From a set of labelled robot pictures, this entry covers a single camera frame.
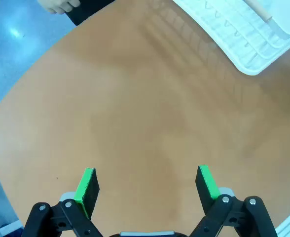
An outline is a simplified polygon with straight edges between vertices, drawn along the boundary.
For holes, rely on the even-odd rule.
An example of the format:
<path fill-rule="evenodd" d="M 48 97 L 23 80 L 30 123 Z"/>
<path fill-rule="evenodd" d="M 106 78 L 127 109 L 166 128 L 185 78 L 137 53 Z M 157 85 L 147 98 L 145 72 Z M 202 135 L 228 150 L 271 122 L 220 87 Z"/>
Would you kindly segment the left gripper left finger with black green pad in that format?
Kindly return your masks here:
<path fill-rule="evenodd" d="M 63 231 L 73 231 L 77 237 L 101 237 L 91 221 L 99 193 L 95 168 L 86 168 L 72 198 L 55 206 L 36 203 L 24 226 L 23 237 L 59 237 Z"/>

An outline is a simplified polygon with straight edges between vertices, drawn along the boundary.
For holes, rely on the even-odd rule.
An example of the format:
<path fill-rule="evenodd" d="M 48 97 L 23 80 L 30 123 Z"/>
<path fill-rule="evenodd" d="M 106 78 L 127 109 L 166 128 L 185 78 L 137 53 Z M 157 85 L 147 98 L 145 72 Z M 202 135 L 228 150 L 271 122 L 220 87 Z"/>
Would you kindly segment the left gripper right finger with black green pad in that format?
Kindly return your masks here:
<path fill-rule="evenodd" d="M 240 237 L 277 236 L 260 197 L 250 196 L 241 201 L 221 194 L 207 165 L 198 166 L 195 184 L 205 216 L 191 237 L 217 237 L 224 226 L 233 227 Z"/>

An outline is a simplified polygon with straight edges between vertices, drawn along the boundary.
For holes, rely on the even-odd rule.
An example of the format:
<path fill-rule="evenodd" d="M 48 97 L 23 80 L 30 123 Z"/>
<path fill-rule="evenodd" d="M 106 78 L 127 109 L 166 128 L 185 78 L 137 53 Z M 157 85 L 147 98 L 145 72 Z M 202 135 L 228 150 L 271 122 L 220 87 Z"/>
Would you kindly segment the bare person hand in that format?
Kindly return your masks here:
<path fill-rule="evenodd" d="M 37 2 L 52 14 L 64 14 L 80 6 L 79 0 L 38 0 Z"/>

